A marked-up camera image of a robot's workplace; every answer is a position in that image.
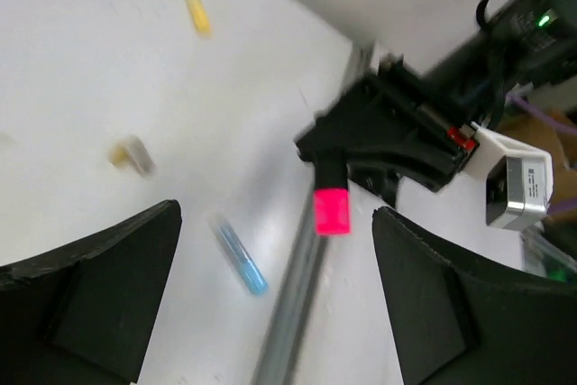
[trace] blue marker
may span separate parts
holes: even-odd
[[[244,249],[243,243],[238,239],[230,223],[224,217],[216,216],[211,221],[211,227],[248,290],[257,296],[266,292],[269,284]]]

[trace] small yellow and gray object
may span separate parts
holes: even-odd
[[[154,171],[154,163],[148,151],[146,151],[144,143],[134,135],[126,137],[117,143],[110,151],[108,159],[116,167],[130,164],[143,176],[150,175]]]
[[[187,6],[197,32],[208,35],[210,33],[210,22],[202,2],[200,0],[187,0]]]

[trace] green light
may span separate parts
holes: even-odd
[[[550,21],[551,21],[551,16],[549,16],[549,15],[544,15],[543,17],[541,17],[541,20],[539,20],[539,23],[537,23],[537,26],[543,27],[543,26],[545,26],[547,23],[549,23]]]

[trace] pink marker cap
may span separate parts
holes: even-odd
[[[313,194],[316,232],[323,236],[349,234],[351,213],[346,188],[318,189]]]

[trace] brown cardboard box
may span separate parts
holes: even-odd
[[[547,114],[558,122],[575,127],[577,131],[577,125],[563,113],[551,111]],[[577,167],[577,136],[558,133],[552,126],[528,115],[503,124],[499,132],[551,154],[554,171],[552,206],[577,197],[577,170],[572,168]],[[577,221],[577,209],[551,215],[547,219],[552,222]]]

